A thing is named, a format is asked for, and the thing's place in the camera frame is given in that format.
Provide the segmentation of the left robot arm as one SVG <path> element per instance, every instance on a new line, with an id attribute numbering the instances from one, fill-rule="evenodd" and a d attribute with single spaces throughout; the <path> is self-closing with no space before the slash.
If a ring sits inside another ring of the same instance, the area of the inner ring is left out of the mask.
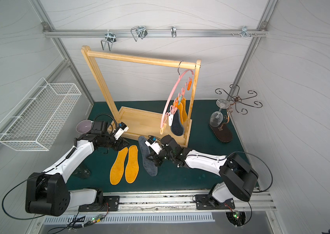
<path id="1" fill-rule="evenodd" d="M 68 179 L 82 162 L 99 147 L 115 151 L 129 143 L 122 135 L 129 127 L 121 122 L 108 131 L 108 123 L 94 121 L 91 129 L 74 139 L 73 146 L 52 166 L 41 173 L 33 173 L 27 180 L 25 211 L 29 214 L 60 216 L 67 209 L 96 205 L 104 206 L 100 189 L 69 190 Z"/>

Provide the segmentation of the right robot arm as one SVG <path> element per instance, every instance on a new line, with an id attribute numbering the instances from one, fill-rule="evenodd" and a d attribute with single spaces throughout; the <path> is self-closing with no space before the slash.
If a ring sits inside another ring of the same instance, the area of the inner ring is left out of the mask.
<path id="1" fill-rule="evenodd" d="M 195 195 L 197 209 L 234 209 L 235 200 L 249 202 L 258 180 L 258 173 L 238 152 L 228 156 L 215 156 L 183 148 L 170 136 L 160 142 L 154 136 L 144 141 L 149 148 L 146 158 L 155 166 L 164 160 L 173 162 L 179 168 L 199 169 L 221 177 L 222 182 L 212 186 L 208 195 Z"/>

